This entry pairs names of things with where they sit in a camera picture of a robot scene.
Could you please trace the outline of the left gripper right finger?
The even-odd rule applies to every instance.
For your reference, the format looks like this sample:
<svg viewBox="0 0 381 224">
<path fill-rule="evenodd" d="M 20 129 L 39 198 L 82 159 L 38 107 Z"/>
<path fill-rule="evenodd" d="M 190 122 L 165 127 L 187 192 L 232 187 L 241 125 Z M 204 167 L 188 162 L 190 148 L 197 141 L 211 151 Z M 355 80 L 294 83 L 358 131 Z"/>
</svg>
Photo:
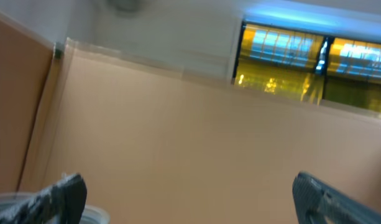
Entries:
<svg viewBox="0 0 381 224">
<path fill-rule="evenodd" d="M 381 214 L 307 172 L 295 177 L 292 193 L 299 223 L 381 223 Z"/>
</svg>

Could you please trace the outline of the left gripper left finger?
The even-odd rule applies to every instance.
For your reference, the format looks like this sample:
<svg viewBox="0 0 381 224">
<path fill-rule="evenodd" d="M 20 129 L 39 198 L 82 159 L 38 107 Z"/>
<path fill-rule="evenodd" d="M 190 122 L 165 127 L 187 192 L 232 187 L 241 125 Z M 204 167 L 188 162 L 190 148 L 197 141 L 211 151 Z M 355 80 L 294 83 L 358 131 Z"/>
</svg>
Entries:
<svg viewBox="0 0 381 224">
<path fill-rule="evenodd" d="M 79 224 L 87 198 L 80 174 L 73 174 L 0 212 L 0 224 Z"/>
</svg>

